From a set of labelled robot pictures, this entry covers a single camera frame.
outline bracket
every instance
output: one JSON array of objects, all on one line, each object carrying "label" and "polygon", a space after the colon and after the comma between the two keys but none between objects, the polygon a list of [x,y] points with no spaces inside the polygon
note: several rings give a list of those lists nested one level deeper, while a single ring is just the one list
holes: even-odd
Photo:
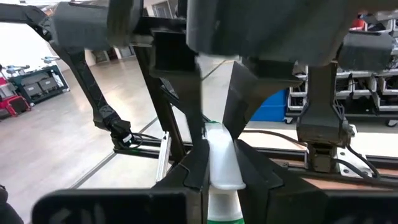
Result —
[{"label": "bracket", "polygon": [[[350,124],[350,126],[353,128],[353,132],[354,132],[354,135],[351,137],[351,144],[352,144],[353,139],[355,139],[355,135],[358,134],[358,131],[357,131],[355,125]],[[362,157],[364,159],[366,159],[365,153],[362,153],[361,151],[358,151],[358,150],[356,150],[356,152],[358,154],[362,155]],[[356,157],[353,153],[349,152],[349,150],[347,150],[345,148],[338,147],[336,150],[335,157],[336,157],[336,159],[341,159],[343,161],[349,162],[350,164],[352,164],[353,166],[358,168],[364,174],[368,175],[369,177],[372,177],[372,170],[369,168],[369,166],[366,165],[360,158]],[[338,164],[338,168],[340,170],[340,174],[344,177],[361,178],[358,174],[356,174],[355,172],[353,172],[351,169],[349,169],[348,167],[346,167],[343,164]]]}]

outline black plastic housing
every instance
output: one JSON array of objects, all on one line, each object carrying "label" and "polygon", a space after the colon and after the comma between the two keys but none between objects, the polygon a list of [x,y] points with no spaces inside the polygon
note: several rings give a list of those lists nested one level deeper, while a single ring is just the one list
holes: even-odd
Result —
[{"label": "black plastic housing", "polygon": [[394,39],[387,33],[351,31],[343,39],[338,54],[344,70],[381,71],[391,58]]},{"label": "black plastic housing", "polygon": [[184,188],[59,190],[35,204],[32,223],[189,223],[190,194]]},{"label": "black plastic housing", "polygon": [[357,3],[192,0],[187,44],[206,54],[326,65],[356,18]]},{"label": "black plastic housing", "polygon": [[53,41],[61,47],[108,50],[108,8],[60,2],[49,20]]}]

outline spray bottle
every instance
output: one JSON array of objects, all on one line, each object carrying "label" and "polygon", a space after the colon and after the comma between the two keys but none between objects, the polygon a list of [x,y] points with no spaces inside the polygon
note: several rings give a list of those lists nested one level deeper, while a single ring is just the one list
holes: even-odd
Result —
[{"label": "spray bottle", "polygon": [[206,123],[206,138],[210,146],[210,189],[208,224],[243,224],[238,190],[242,180],[234,142],[229,131],[220,123]]}]

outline storage bin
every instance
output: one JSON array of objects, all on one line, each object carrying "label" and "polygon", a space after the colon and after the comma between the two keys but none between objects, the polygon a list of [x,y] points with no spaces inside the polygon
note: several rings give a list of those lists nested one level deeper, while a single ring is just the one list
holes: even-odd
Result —
[{"label": "storage bin", "polygon": [[52,88],[58,87],[57,82],[52,77],[39,81],[39,85],[43,91],[49,91]]},{"label": "storage bin", "polygon": [[270,96],[254,113],[251,121],[283,121],[286,112],[286,90]]},{"label": "storage bin", "polygon": [[37,83],[26,85],[24,86],[24,89],[29,96],[34,96],[42,93],[42,89]]}]

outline green label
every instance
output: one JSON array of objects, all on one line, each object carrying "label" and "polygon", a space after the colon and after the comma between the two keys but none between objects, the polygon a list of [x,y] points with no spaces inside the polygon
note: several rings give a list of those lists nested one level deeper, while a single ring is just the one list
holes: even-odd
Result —
[{"label": "green label", "polygon": [[218,221],[207,221],[207,224],[244,224],[243,218],[240,220],[235,220],[235,221],[224,221],[224,222],[218,222]]}]

